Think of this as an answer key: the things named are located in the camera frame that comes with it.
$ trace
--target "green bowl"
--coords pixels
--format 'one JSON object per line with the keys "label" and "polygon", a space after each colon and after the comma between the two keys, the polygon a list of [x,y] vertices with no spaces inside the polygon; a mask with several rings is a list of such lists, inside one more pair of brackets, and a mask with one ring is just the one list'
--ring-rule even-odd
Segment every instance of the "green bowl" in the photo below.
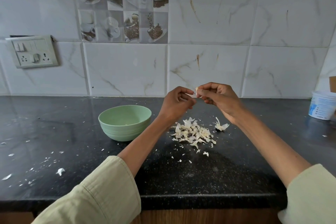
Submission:
{"label": "green bowl", "polygon": [[103,111],[99,123],[111,139],[125,142],[134,140],[151,121],[152,112],[140,105],[122,105]]}

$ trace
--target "electrical outlet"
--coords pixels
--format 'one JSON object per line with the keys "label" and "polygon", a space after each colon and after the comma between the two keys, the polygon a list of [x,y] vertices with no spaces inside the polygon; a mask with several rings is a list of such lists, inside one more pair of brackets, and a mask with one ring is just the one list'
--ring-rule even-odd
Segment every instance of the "electrical outlet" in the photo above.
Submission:
{"label": "electrical outlet", "polygon": [[58,66],[50,35],[6,38],[17,68]]}

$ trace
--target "kitchen wall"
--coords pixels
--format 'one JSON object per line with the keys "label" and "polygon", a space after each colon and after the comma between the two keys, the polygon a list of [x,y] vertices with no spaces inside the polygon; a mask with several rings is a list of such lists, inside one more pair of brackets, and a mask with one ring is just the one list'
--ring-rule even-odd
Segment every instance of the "kitchen wall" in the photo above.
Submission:
{"label": "kitchen wall", "polygon": [[[309,98],[336,75],[336,0],[0,4],[2,95],[160,97],[215,81],[246,98]],[[45,34],[61,65],[17,69],[4,38]]]}

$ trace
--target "kitchen counter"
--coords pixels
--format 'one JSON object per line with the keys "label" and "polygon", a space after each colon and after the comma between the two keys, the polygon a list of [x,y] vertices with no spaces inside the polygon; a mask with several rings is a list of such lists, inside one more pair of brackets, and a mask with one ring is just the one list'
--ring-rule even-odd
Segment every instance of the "kitchen counter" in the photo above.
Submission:
{"label": "kitchen counter", "polygon": [[[0,180],[0,211],[43,210],[70,192],[107,156],[127,146],[103,133],[98,122],[102,111],[138,104],[152,111],[153,120],[162,101],[0,97],[0,143],[4,143],[0,145],[0,179],[12,174]],[[242,101],[310,163],[321,163],[336,175],[335,126],[309,117],[309,100]],[[183,119],[189,117],[201,120],[198,123],[211,132],[215,117],[221,124],[228,122],[216,107],[200,100]],[[200,153],[188,143],[172,141],[170,134],[161,136],[135,178],[143,210],[286,207],[285,187],[236,126],[230,125],[225,133],[212,133],[217,144],[213,148],[202,144]],[[65,169],[62,176],[56,174],[59,168]]]}

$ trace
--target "white marble tile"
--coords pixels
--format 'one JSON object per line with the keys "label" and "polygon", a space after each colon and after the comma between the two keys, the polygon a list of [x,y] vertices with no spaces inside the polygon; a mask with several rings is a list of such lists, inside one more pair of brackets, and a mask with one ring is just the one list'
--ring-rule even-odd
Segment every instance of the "white marble tile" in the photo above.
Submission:
{"label": "white marble tile", "polygon": [[327,48],[251,46],[242,97],[309,98]]}
{"label": "white marble tile", "polygon": [[[3,44],[3,42],[0,42],[0,56],[4,52],[7,52],[6,46]],[[3,73],[2,64],[0,62],[0,96],[1,95],[9,95],[9,91],[6,84],[5,75]]]}
{"label": "white marble tile", "polygon": [[54,44],[60,66],[16,68],[4,43],[0,43],[0,61],[13,95],[86,96],[87,86],[82,43]]}
{"label": "white marble tile", "polygon": [[249,45],[258,0],[169,0],[170,44]]}
{"label": "white marble tile", "polygon": [[84,43],[92,96],[163,97],[166,44]]}
{"label": "white marble tile", "polygon": [[336,31],[331,39],[329,50],[318,78],[316,90],[330,91],[330,76],[336,76]]}
{"label": "white marble tile", "polygon": [[52,35],[81,40],[74,0],[0,0],[0,37]]}
{"label": "white marble tile", "polygon": [[229,84],[240,96],[248,46],[168,45],[168,90],[195,90],[207,82]]}
{"label": "white marble tile", "polygon": [[328,47],[336,0],[259,0],[251,45]]}

